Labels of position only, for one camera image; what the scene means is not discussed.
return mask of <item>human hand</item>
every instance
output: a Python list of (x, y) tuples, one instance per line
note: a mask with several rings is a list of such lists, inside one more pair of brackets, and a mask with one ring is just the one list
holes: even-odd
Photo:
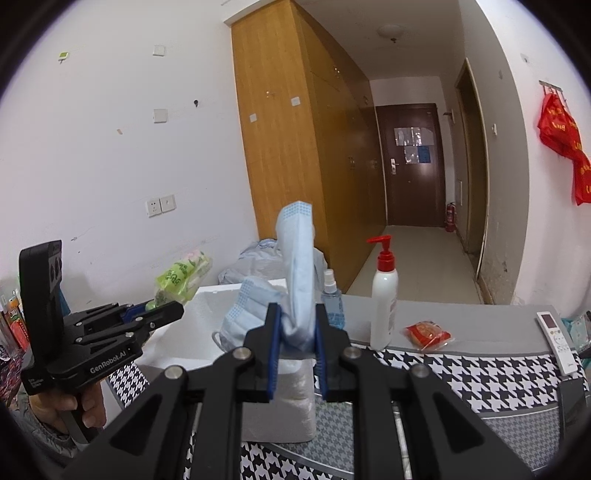
[[(46, 423), (62, 433), (68, 433), (66, 424), (60, 417), (61, 411), (77, 409), (76, 397), (57, 389), (29, 397), (31, 411), (40, 422)], [(82, 392), (82, 423), (87, 428), (103, 427), (106, 423), (105, 404), (100, 383), (95, 383)]]

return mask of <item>tile floor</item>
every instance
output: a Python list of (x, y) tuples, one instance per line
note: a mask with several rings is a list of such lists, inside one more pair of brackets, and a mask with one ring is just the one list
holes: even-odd
[[(443, 228), (388, 226), (391, 249), (396, 257), (400, 300), (437, 301), (442, 303), (482, 303), (474, 270), (455, 233)], [(347, 292), (371, 296), (377, 245)]]

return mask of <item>face mask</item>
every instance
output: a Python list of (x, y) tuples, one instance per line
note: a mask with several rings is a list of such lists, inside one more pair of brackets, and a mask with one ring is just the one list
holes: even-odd
[(269, 304), (282, 303), (286, 296), (266, 280), (245, 278), (236, 303), (223, 319), (221, 330), (213, 333), (213, 341), (225, 352), (242, 346), (247, 331), (265, 323)]
[(275, 231), (289, 292), (289, 308), (281, 317), (283, 340), (290, 347), (310, 352), (316, 324), (312, 205), (295, 202), (285, 207), (277, 218)]

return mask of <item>red candy package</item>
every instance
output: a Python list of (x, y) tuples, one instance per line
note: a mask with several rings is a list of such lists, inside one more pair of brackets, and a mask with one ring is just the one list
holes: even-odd
[(433, 322), (418, 322), (404, 330), (410, 341), (421, 351), (437, 350), (453, 340), (449, 332)]

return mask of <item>white remote control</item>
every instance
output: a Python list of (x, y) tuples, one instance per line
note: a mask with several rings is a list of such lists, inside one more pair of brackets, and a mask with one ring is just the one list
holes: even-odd
[(578, 367), (574, 361), (573, 353), (570, 351), (569, 344), (566, 342), (566, 338), (564, 338), (562, 330), (560, 330), (552, 314), (550, 312), (538, 312), (537, 315), (538, 323), (552, 347), (562, 375), (565, 377), (576, 372)]

